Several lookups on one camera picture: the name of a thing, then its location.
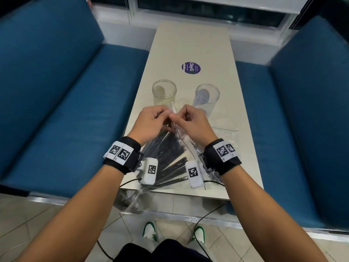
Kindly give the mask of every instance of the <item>forearm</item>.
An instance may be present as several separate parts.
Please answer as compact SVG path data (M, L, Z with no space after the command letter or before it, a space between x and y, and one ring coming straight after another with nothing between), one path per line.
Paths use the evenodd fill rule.
M44 227L22 261L84 261L109 216L124 175L104 165Z
M248 238L265 261L327 261L308 234L241 166L222 176Z

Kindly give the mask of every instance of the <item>black cable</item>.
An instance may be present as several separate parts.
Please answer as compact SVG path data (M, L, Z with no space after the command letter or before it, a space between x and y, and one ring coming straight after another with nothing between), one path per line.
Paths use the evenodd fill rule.
M221 185L221 186L225 186L225 185L223 185L223 184L222 184L222 183L220 183L220 182L216 182L216 181L212 181L212 180L204 180L203 182L204 182L204 183L207 183L207 182L212 182L212 183L219 184L219 185Z
M198 239L196 238L196 235L195 235L195 233L196 233L195 228L196 228L196 226L198 225L198 223L201 222L201 220L202 220L203 218L205 218L207 215L210 215L212 212L218 210L220 207L223 207L224 205L225 205L225 203L222 204L221 206L215 208L213 211L210 211L209 213L207 213L207 214L206 214L205 216L203 216L203 217L195 224L195 226L194 226L194 237L195 237L195 240L198 242L198 244L199 244L199 246L201 247L201 249L205 252L207 258L208 258L209 260L211 260L211 261L212 261L212 259L210 258L210 256L207 254L207 252L205 251L205 249L203 248L203 246L199 243Z
M126 183L122 184L120 187L122 187L123 185L126 185L128 184L129 182L132 182L132 181L136 181L136 180L141 180L141 178L135 178L135 179L132 179L130 181L127 181ZM107 256L107 258L111 259L112 261L114 260L114 258L112 258L110 255L107 254L107 252L103 249L103 247L101 246L100 242L97 240L97 244L99 246L99 248L102 250L102 252Z

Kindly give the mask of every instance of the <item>white roller blind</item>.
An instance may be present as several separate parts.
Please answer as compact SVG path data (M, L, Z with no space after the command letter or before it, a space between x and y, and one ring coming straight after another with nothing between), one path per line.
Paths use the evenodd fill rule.
M307 0L195 0L208 3L219 3L240 7L277 11L283 13L299 13Z

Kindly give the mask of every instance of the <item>shoe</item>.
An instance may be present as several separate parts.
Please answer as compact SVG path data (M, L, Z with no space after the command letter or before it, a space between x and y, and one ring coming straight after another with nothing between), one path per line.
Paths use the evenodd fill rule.
M203 245L205 244L205 230L203 229L202 226L196 226L193 234L192 234L192 239L190 242L195 241L195 237L198 241L200 241Z
M157 233L156 233L156 227L154 222L149 221L146 223L143 229L142 237L145 237L157 242Z

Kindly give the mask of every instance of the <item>plastic cup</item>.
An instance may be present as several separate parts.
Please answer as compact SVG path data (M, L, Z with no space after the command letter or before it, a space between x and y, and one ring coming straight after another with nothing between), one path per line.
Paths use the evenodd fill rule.
M174 82L166 79L158 80L152 87L154 105L166 105L171 108L170 102L176 99L177 87Z
M195 90L195 98L193 101L193 106L205 111L206 116L209 117L219 97L220 97L220 92L218 88L215 87L213 84L209 84L209 83L201 84Z

